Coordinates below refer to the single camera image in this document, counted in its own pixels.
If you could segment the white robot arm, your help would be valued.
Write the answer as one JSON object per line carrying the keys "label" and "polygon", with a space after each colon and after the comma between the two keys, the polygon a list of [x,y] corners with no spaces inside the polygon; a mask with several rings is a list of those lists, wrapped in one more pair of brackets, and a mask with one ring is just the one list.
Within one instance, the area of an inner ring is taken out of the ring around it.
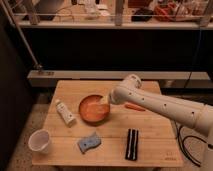
{"label": "white robot arm", "polygon": [[137,75],[128,75],[101,99],[101,103],[120,105],[130,102],[206,136],[200,171],[213,171],[213,106],[144,91],[141,85]]}

